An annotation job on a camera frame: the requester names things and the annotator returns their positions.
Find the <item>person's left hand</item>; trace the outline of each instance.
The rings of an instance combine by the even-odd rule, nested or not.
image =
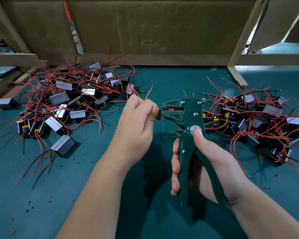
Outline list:
[[[149,149],[155,119],[161,118],[154,102],[132,95],[123,109],[107,153],[116,157],[121,166],[130,169]]]

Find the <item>person's right hand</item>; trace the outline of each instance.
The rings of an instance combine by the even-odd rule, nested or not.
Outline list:
[[[239,202],[251,182],[244,175],[236,159],[215,143],[204,138],[202,132],[198,129],[194,131],[194,142],[197,148],[213,165],[229,205],[234,205]],[[173,152],[174,154],[171,160],[173,170],[171,177],[171,195],[177,195],[181,189],[178,180],[180,173],[178,138],[174,141]],[[188,186],[197,186],[203,196],[217,203],[209,175],[198,158],[191,159],[188,171]]]

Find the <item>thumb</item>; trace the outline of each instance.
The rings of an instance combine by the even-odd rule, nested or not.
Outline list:
[[[211,163],[224,163],[229,157],[232,157],[226,150],[207,140],[199,129],[194,131],[194,142]]]
[[[143,132],[153,133],[154,122],[159,114],[159,108],[157,106],[152,107],[150,113],[147,115],[146,121],[144,123]]]

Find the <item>hand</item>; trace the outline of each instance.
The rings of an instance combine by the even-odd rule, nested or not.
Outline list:
[[[197,148],[205,155],[213,165],[218,179],[223,187],[229,205],[239,202],[251,183],[239,167],[236,159],[227,151],[215,143],[204,138],[200,130],[194,131],[194,142]],[[171,177],[171,195],[177,195],[180,190],[178,174],[180,173],[180,163],[178,158],[179,139],[174,141],[173,158],[171,160],[173,174]],[[198,158],[192,158],[188,171],[188,186],[197,186],[199,191],[207,199],[217,203],[208,173]]]
[[[151,100],[144,101],[132,95],[123,109],[107,153],[130,169],[149,149],[155,119],[161,119],[158,106]]]

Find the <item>pile of electronic modules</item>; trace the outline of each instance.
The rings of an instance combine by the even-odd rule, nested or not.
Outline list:
[[[34,162],[44,155],[51,157],[51,152],[64,156],[75,144],[69,136],[69,130],[80,128],[86,122],[99,123],[101,133],[102,123],[98,114],[116,111],[105,111],[103,108],[110,103],[126,102],[132,94],[139,95],[130,83],[135,69],[134,72],[124,69],[114,72],[115,68],[121,67],[104,68],[99,63],[89,67],[80,64],[41,67],[30,76],[29,85],[32,89],[22,92],[19,100],[0,99],[0,108],[3,110],[24,107],[12,122],[16,124],[20,138],[32,137],[44,143],[41,136],[51,129],[61,136],[50,148],[46,147],[46,152],[41,149],[42,154]],[[74,120],[77,125],[70,126]]]
[[[226,95],[221,88],[217,88],[221,95],[204,93],[209,96],[206,100],[213,102],[208,111],[203,110],[204,123],[211,126],[206,126],[206,130],[215,130],[231,137],[216,140],[230,140],[231,153],[238,161],[236,140],[259,149],[259,157],[262,157],[261,149],[269,148],[268,159],[296,167],[293,161],[299,161],[291,157],[291,148],[299,147],[296,144],[299,141],[299,115],[295,114],[296,111],[288,106],[286,99],[276,96],[277,91],[272,95],[269,88],[243,90],[236,84],[233,85],[239,89],[241,95]]]

